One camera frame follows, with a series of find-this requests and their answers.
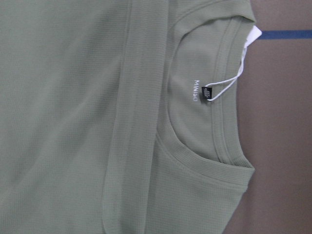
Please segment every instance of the t-shirt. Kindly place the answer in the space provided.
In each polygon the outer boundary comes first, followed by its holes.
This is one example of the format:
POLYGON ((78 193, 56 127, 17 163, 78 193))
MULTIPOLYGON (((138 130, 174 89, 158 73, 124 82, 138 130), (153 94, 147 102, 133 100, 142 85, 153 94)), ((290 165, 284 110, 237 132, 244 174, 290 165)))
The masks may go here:
POLYGON ((2 0, 0 233, 220 234, 254 172, 249 0, 2 0), (212 95, 226 84, 213 86, 212 95))

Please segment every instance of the sage green t-shirt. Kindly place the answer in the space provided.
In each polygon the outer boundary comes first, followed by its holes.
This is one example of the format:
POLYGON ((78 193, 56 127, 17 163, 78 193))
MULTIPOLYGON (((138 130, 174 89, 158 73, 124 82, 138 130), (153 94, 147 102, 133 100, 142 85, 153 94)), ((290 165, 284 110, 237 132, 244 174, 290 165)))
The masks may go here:
POLYGON ((2 0, 0 234, 220 234, 248 0, 2 0), (215 86, 219 93, 225 84, 215 86))

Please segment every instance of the blue stripe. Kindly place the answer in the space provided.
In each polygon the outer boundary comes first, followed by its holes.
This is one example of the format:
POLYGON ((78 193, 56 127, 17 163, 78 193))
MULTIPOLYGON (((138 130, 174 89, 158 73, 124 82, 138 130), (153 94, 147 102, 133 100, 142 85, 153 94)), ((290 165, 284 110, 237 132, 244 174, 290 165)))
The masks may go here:
POLYGON ((258 39, 312 39, 312 30, 262 31, 258 39))

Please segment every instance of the white string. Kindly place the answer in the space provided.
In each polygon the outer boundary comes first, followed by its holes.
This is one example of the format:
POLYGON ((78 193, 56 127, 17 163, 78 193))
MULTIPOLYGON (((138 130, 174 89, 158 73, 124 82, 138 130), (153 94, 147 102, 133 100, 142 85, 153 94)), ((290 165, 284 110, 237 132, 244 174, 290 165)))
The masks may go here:
POLYGON ((220 81, 220 82, 215 82, 215 83, 210 83, 210 84, 206 84, 205 87, 209 87, 209 86, 213 86, 213 85, 217 85, 217 84, 223 84, 223 83, 227 83, 232 81, 228 86, 226 86, 220 93, 218 93, 214 98, 212 99, 207 99, 208 101, 213 101, 216 100, 221 94, 223 94, 228 88, 230 88, 234 82, 237 80, 238 77, 240 77, 240 75, 243 73, 244 71, 244 59, 245 59, 245 55, 247 52, 247 47, 245 47, 243 49, 243 53, 242 53, 242 59, 241 59, 241 63, 240 63, 240 67, 238 69, 238 73, 235 77, 232 77, 230 79, 224 80, 224 81, 220 81))

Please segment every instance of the black tag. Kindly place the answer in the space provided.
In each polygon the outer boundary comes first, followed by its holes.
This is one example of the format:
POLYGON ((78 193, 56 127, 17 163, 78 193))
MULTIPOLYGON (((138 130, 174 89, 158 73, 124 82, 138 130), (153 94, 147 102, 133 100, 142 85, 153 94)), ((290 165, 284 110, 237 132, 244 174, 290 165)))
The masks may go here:
POLYGON ((205 99, 211 99, 213 93, 213 89, 211 87, 201 87, 201 91, 205 99))

